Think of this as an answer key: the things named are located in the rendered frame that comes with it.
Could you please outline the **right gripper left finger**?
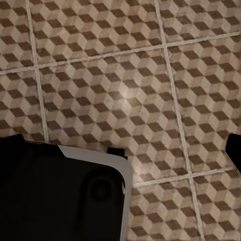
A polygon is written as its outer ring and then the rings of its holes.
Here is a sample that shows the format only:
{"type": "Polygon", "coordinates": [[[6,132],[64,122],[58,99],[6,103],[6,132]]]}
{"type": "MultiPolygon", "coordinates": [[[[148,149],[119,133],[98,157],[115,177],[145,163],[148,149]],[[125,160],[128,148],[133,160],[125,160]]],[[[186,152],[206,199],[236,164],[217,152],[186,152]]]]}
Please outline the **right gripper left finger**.
{"type": "Polygon", "coordinates": [[[0,193],[25,153],[26,145],[21,134],[0,139],[0,193]]]}

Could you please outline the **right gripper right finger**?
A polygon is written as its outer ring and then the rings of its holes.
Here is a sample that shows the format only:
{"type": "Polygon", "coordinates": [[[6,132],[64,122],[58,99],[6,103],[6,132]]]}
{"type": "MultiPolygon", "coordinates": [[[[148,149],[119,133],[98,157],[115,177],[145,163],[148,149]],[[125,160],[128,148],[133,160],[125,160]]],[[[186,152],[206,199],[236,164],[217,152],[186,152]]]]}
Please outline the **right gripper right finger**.
{"type": "Polygon", "coordinates": [[[231,133],[225,151],[241,173],[241,135],[231,133]]]}

